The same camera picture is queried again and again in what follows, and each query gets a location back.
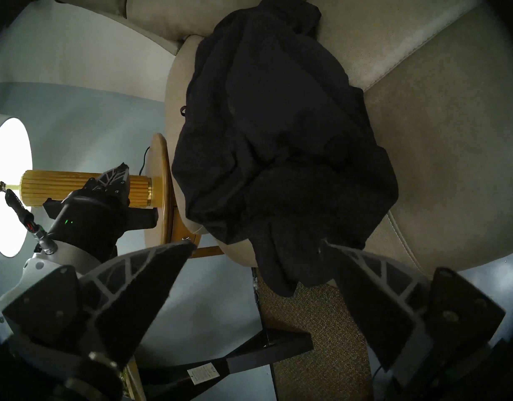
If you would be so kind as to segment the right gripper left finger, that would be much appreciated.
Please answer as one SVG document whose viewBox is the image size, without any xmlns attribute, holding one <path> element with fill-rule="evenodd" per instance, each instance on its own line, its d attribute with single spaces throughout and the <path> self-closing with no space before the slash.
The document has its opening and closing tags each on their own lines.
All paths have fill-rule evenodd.
<svg viewBox="0 0 513 401">
<path fill-rule="evenodd" d="M 100 353 L 125 366 L 194 250 L 191 241 L 150 247 L 112 258 L 81 277 L 82 305 L 89 317 L 79 338 L 80 353 Z"/>
</svg>

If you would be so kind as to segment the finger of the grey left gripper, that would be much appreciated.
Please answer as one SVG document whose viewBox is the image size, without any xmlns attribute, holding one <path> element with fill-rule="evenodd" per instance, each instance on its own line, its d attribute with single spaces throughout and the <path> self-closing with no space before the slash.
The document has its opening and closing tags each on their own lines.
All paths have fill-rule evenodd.
<svg viewBox="0 0 513 401">
<path fill-rule="evenodd" d="M 119 166 L 100 174 L 95 178 L 94 190 L 114 196 L 128 196 L 130 192 L 129 166 L 122 162 Z"/>
</svg>

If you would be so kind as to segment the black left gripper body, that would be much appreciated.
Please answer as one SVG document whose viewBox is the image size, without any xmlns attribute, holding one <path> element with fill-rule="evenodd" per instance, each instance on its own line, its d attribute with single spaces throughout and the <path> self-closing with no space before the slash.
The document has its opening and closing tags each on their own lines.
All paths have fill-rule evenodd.
<svg viewBox="0 0 513 401">
<path fill-rule="evenodd" d="M 47 237 L 57 246 L 52 256 L 104 263 L 126 231 L 155 228 L 157 209 L 130 207 L 129 192 L 124 186 L 84 187 L 64 200 L 46 199 L 43 209 L 53 220 Z"/>
</svg>

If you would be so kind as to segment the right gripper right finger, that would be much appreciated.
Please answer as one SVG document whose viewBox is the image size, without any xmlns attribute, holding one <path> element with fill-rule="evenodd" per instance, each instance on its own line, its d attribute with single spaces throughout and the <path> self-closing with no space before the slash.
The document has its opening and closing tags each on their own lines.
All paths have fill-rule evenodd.
<svg viewBox="0 0 513 401">
<path fill-rule="evenodd" d="M 393 258 L 320 242 L 320 262 L 385 371 L 417 371 L 433 349 L 424 314 L 431 280 Z"/>
</svg>

